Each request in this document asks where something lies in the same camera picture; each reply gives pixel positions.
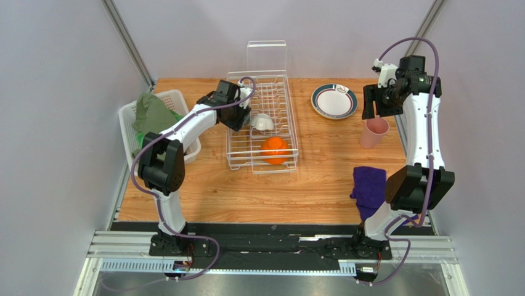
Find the pink cup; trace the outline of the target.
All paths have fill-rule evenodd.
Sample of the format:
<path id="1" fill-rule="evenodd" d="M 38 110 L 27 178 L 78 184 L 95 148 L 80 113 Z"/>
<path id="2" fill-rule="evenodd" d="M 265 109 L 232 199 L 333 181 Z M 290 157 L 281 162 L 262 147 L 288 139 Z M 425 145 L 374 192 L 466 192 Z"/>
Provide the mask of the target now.
<path id="1" fill-rule="evenodd" d="M 390 130 L 390 125 L 384 118 L 376 117 L 366 120 L 359 144 L 364 149 L 372 149 L 381 142 Z"/>

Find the beige plate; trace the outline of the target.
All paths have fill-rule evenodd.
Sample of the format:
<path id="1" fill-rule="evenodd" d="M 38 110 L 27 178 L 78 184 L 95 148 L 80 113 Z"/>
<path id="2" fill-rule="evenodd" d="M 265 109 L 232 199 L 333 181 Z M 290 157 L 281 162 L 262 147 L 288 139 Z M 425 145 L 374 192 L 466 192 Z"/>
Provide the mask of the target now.
<path id="1" fill-rule="evenodd" d="M 348 87 L 331 83 L 319 86 L 313 91 L 311 105 L 321 117 L 342 120 L 356 112 L 358 100 Z"/>

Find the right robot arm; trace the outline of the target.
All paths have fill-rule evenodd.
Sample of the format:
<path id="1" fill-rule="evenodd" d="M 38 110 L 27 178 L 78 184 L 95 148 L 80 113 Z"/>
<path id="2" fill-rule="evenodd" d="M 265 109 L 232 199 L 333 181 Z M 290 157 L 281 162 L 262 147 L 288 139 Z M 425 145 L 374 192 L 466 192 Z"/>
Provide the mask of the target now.
<path id="1" fill-rule="evenodd" d="M 372 69 L 378 83 L 364 87 L 362 119 L 404 116 L 408 150 L 404 167 L 386 181 L 385 201 L 357 228 L 351 250 L 358 258 L 376 258 L 395 229 L 415 216 L 423 218 L 455 182 L 439 145 L 441 79 L 427 74 L 425 65 L 420 55 L 403 57 L 398 65 L 376 59 Z"/>

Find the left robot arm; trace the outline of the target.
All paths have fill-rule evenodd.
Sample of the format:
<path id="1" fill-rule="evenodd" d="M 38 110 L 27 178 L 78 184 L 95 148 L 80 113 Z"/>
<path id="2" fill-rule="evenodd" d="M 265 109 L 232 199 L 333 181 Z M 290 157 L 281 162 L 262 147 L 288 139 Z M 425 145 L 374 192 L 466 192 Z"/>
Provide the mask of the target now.
<path id="1" fill-rule="evenodd" d="M 217 124 L 234 131 L 248 125 L 250 99 L 256 90 L 257 84 L 249 76 L 236 83 L 220 80 L 216 90 L 201 97 L 182 120 L 160 133 L 145 135 L 143 148 L 132 163 L 132 169 L 145 186 L 141 187 L 135 177 L 132 182 L 138 190 L 154 197 L 158 228 L 166 237 L 198 239 L 197 235 L 187 234 L 180 201 L 185 179 L 184 153 L 188 146 Z"/>

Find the white flower-shaped bowl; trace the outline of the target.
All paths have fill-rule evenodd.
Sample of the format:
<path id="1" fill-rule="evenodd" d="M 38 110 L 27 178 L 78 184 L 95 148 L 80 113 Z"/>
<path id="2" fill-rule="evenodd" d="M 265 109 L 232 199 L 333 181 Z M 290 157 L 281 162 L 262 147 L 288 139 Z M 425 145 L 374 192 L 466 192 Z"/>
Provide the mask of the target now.
<path id="1" fill-rule="evenodd" d="M 251 117 L 250 126 L 258 131 L 271 131 L 274 129 L 274 122 L 271 116 L 258 113 Z"/>

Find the orange bowl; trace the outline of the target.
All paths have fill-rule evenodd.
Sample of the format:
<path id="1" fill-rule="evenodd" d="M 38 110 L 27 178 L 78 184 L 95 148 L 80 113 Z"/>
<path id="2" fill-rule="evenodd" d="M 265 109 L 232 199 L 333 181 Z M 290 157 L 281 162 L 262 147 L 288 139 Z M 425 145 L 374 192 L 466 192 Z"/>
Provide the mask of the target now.
<path id="1" fill-rule="evenodd" d="M 289 145 L 280 137 L 274 136 L 266 139 L 261 145 L 260 156 L 271 165 L 284 164 L 289 159 Z"/>

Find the white plastic basket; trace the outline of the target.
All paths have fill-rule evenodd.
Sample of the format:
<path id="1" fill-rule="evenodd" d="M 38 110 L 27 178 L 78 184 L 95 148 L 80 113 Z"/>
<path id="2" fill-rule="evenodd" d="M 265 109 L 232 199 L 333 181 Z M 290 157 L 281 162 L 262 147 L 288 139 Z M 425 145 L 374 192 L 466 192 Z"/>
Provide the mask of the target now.
<path id="1" fill-rule="evenodd" d="M 189 113 L 188 106 L 180 90 L 171 89 L 168 91 L 159 92 L 156 94 L 156 96 L 162 100 L 164 105 L 170 109 L 170 111 L 176 112 L 179 115 L 187 115 Z M 136 120 L 136 103 L 137 101 L 133 101 L 129 104 L 126 104 L 118 111 L 120 130 L 128 168 L 131 168 L 132 162 L 134 160 L 133 152 L 142 148 L 142 144 L 139 143 L 137 138 L 138 132 L 132 127 L 132 124 Z M 185 149 L 185 164 L 195 161 L 200 151 L 201 142 L 199 138 L 197 138 Z"/>

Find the green cloth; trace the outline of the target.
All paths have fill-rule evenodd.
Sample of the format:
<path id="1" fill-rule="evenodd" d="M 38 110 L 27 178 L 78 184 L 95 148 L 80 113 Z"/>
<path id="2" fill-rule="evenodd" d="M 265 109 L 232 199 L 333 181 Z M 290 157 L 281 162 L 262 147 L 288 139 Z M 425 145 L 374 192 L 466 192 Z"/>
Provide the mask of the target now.
<path id="1" fill-rule="evenodd" d="M 140 152 L 147 133 L 160 133 L 181 121 L 183 116 L 167 108 L 154 94 L 143 93 L 136 102 L 136 120 L 132 124 L 139 148 L 132 152 L 135 158 Z"/>

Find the purple cloth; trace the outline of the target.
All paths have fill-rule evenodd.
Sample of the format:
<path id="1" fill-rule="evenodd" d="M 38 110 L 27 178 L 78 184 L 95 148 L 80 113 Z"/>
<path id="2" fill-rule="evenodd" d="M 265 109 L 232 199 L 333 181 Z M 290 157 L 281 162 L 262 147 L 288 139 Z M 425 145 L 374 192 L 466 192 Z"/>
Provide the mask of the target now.
<path id="1" fill-rule="evenodd" d="M 386 171 L 358 166 L 353 169 L 354 188 L 350 198 L 356 200 L 361 220 L 372 217 L 386 202 Z"/>

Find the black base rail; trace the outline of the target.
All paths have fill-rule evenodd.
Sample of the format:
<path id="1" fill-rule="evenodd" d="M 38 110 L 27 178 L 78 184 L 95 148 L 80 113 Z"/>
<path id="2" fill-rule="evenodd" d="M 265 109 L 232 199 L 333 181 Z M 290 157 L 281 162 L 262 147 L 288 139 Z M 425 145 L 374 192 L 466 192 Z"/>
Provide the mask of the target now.
<path id="1" fill-rule="evenodd" d="M 180 235 L 158 230 L 150 239 L 149 255 L 175 257 L 174 268 L 209 267 L 213 271 L 339 271 L 344 261 L 372 267 L 393 260 L 397 242 L 429 230 L 401 226 L 387 240 L 369 239 L 354 224 L 188 223 Z"/>

